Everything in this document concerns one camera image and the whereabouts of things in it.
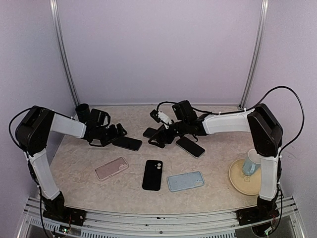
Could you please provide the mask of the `dark phone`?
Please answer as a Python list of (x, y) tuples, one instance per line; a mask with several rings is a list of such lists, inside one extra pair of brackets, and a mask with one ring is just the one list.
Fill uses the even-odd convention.
[(117, 146), (120, 148), (132, 150), (132, 151), (138, 151), (142, 145), (142, 140), (123, 136), (116, 139), (114, 142), (112, 142), (112, 144), (113, 146)]
[(205, 153), (205, 149), (197, 145), (195, 142), (191, 141), (187, 137), (181, 137), (176, 141), (176, 145), (181, 147), (187, 153), (195, 158), (199, 158)]
[(151, 127), (148, 127), (144, 132), (143, 132), (143, 136), (145, 138), (148, 138), (148, 139), (155, 139), (156, 136), (157, 136), (157, 132), (158, 130), (157, 129), (154, 129), (154, 128), (151, 128)]

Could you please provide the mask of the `beige plate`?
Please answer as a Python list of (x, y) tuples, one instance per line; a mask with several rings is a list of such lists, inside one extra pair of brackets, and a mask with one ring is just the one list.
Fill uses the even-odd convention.
[(261, 188), (261, 168), (257, 169), (251, 176), (247, 176), (242, 171), (243, 162), (243, 159), (238, 159), (231, 164), (229, 179), (240, 193), (248, 196), (259, 195)]

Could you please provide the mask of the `light blue mug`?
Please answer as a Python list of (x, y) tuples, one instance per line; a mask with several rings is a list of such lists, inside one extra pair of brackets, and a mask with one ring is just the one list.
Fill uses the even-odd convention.
[(243, 163), (243, 174), (245, 174), (246, 176), (251, 176), (257, 171), (260, 166), (261, 160), (259, 154), (256, 152), (255, 149), (249, 150)]

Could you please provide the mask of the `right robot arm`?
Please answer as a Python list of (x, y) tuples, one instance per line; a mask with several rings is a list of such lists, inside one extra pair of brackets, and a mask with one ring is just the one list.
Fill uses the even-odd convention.
[(283, 129), (266, 104), (236, 112), (215, 114), (202, 111), (200, 116), (197, 115), (198, 110), (187, 100), (173, 103), (172, 109), (177, 122), (158, 108), (150, 112), (150, 116), (157, 123), (161, 122), (162, 126), (150, 137), (149, 144), (164, 148), (176, 137), (187, 134), (207, 136), (223, 132), (248, 132), (252, 135), (254, 149), (261, 165), (260, 193), (255, 207), (240, 209), (237, 215), (245, 220), (261, 221), (272, 218), (277, 210)]

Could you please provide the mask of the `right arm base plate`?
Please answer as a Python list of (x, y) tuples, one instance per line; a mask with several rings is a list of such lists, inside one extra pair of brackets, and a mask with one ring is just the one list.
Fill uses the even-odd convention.
[(273, 208), (268, 211), (263, 207), (250, 207), (239, 209), (236, 211), (237, 219), (240, 226), (257, 223), (265, 220), (272, 219), (273, 216), (278, 217), (280, 215), (277, 208)]

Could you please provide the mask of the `black phone case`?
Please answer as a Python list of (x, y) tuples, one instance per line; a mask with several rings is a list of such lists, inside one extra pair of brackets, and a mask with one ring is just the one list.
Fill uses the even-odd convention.
[(161, 187), (163, 162), (160, 160), (147, 160), (142, 181), (142, 189), (159, 191)]

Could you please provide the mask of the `black cylindrical cup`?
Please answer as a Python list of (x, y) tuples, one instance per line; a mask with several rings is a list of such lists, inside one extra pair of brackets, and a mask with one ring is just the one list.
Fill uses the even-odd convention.
[(89, 117), (90, 117), (90, 108), (89, 108), (89, 105), (86, 104), (86, 103), (79, 104), (79, 105), (75, 108), (75, 111), (76, 111), (78, 120), (79, 120), (81, 123), (86, 123), (87, 120), (88, 120)]

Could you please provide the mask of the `right aluminium frame post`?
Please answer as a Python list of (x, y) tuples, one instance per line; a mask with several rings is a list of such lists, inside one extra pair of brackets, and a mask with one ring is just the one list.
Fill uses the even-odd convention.
[(247, 75), (247, 81), (246, 81), (242, 98), (239, 104), (239, 107), (241, 109), (246, 107), (247, 99), (250, 94), (252, 83), (254, 80), (254, 76), (255, 76), (255, 72), (256, 72), (256, 68), (257, 68), (257, 64), (258, 64), (258, 60), (259, 60), (259, 56), (261, 52), (264, 31), (265, 31), (268, 6), (269, 6), (269, 0), (262, 0), (260, 18), (259, 18), (258, 29), (256, 34), (256, 41), (255, 41), (252, 59), (251, 59), (251, 63), (250, 63), (250, 67), (249, 67), (249, 71)]

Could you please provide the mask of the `aluminium frame post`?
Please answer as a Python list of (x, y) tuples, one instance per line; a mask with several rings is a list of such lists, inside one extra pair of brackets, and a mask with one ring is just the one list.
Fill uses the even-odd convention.
[(258, 64), (258, 60), (259, 60), (259, 56), (261, 52), (264, 31), (265, 31), (268, 6), (269, 6), (269, 0), (262, 0), (260, 18), (259, 18), (258, 29), (256, 34), (256, 41), (255, 41), (252, 59), (251, 59), (251, 63), (250, 63), (250, 67), (249, 67), (249, 71), (247, 75), (247, 81), (246, 81), (242, 98), (239, 104), (239, 107), (241, 109), (246, 107), (247, 99), (250, 94), (252, 83), (254, 80), (254, 76), (255, 76), (255, 72), (256, 72), (256, 68), (257, 68), (257, 64)]
[(66, 76), (66, 82), (67, 82), (68, 88), (70, 90), (72, 101), (76, 107), (80, 104), (80, 100), (79, 100), (79, 97), (78, 97), (78, 94), (76, 91), (76, 87), (75, 87), (75, 84), (73, 81), (73, 77), (71, 74), (71, 70), (70, 70), (70, 66), (69, 66), (69, 62), (68, 62), (68, 58), (67, 58), (66, 48), (65, 48), (63, 34), (62, 34), (61, 20), (59, 17), (57, 0), (50, 0), (50, 8), (51, 8), (51, 13), (52, 13), (52, 18), (53, 18), (54, 30), (55, 30), (55, 34), (57, 37), (57, 45), (58, 45), (64, 73)]

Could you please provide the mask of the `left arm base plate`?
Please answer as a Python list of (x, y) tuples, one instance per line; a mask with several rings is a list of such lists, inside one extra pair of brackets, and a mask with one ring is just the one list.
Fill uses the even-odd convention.
[(54, 214), (51, 211), (45, 210), (43, 216), (54, 221), (67, 223), (70, 225), (83, 226), (87, 212), (82, 209), (66, 207), (62, 215)]

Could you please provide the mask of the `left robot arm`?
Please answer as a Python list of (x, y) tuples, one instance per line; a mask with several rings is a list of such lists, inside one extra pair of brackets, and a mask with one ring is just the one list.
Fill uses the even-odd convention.
[(127, 135), (121, 124), (111, 124), (107, 112), (83, 109), (80, 120), (75, 120), (51, 109), (33, 106), (15, 131), (15, 143), (24, 152), (34, 181), (39, 186), (44, 202), (44, 216), (54, 220), (67, 220), (70, 211), (64, 205), (64, 197), (54, 182), (47, 159), (47, 141), (51, 132), (86, 140), (89, 144), (98, 140), (105, 147)]

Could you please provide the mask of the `front aluminium rail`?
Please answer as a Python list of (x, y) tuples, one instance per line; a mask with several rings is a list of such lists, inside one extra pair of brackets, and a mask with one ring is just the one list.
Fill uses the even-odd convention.
[(30, 197), (22, 213), (18, 238), (27, 237), (32, 226), (46, 228), (48, 234), (65, 238), (234, 238), (240, 230), (253, 237), (252, 224), (240, 225), (235, 210), (196, 214), (141, 215), (87, 210), (82, 226), (71, 225), (64, 234), (65, 224), (40, 218), (39, 200)]

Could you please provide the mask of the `pink phone case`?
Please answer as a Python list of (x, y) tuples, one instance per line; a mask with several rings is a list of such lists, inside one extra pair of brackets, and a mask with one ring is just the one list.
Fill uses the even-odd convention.
[(129, 168), (129, 164), (123, 157), (113, 159), (95, 169), (95, 174), (99, 181), (109, 179), (110, 177)]

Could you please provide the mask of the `left aluminium frame post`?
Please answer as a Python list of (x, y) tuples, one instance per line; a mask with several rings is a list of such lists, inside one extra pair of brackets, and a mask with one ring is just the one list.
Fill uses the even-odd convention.
[(55, 30), (55, 34), (57, 37), (57, 45), (58, 45), (64, 73), (66, 76), (66, 82), (67, 82), (68, 88), (70, 90), (72, 101), (76, 107), (80, 104), (80, 100), (79, 100), (79, 97), (78, 97), (78, 94), (76, 91), (76, 87), (75, 87), (75, 84), (73, 81), (73, 77), (71, 74), (71, 70), (70, 70), (70, 66), (69, 66), (69, 62), (68, 62), (68, 58), (67, 58), (66, 48), (65, 48), (63, 34), (62, 34), (61, 20), (59, 17), (57, 0), (50, 0), (50, 8), (51, 8), (51, 13), (52, 13), (52, 18), (53, 18), (54, 30)]

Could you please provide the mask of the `light blue phone case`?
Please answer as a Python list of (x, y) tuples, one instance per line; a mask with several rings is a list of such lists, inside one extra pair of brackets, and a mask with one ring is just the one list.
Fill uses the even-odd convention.
[(201, 172), (190, 172), (184, 174), (178, 174), (167, 177), (167, 183), (171, 192), (178, 192), (196, 187), (201, 187), (205, 184), (203, 175)]

